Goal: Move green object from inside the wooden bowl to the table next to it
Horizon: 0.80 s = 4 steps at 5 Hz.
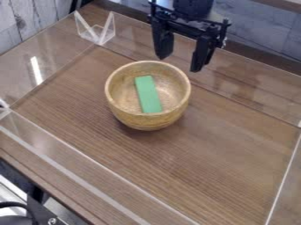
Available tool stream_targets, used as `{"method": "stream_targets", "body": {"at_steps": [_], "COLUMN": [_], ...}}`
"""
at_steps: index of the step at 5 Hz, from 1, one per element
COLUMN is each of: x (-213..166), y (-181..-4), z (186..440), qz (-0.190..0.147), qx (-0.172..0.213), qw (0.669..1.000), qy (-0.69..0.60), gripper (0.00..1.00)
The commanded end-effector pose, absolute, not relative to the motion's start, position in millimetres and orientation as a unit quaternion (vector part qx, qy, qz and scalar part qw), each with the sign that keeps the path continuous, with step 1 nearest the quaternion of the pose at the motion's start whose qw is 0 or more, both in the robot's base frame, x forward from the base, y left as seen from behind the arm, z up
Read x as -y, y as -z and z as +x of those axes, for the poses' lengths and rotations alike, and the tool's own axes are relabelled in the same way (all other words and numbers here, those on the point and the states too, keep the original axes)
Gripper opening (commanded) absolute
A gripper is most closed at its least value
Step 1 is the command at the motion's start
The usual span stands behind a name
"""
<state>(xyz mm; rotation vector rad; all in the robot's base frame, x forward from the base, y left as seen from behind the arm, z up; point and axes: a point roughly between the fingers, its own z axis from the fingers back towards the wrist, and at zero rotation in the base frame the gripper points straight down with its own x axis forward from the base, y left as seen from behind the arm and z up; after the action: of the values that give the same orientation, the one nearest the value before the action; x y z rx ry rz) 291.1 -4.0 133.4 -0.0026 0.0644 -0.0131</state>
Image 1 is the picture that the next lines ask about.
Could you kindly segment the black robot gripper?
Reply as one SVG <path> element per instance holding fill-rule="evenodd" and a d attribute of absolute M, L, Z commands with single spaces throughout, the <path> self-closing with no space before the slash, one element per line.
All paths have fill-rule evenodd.
<path fill-rule="evenodd" d="M 213 32 L 217 47 L 223 48 L 227 41 L 229 18 L 219 15 L 213 8 L 215 0 L 148 0 L 150 16 L 170 22 L 177 33 L 191 38 Z M 161 60 L 173 53 L 174 34 L 159 20 L 151 21 L 151 33 L 155 55 Z M 199 72 L 209 64 L 215 51 L 215 41 L 205 35 L 197 40 L 191 56 L 190 71 Z"/>

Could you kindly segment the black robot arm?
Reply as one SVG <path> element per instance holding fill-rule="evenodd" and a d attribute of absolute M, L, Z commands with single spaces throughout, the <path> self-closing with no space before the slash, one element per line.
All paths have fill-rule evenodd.
<path fill-rule="evenodd" d="M 231 22 L 213 11 L 214 0 L 148 0 L 155 55 L 166 59 L 174 51 L 174 34 L 197 41 L 190 71 L 199 72 L 210 63 L 217 48 L 227 41 Z"/>

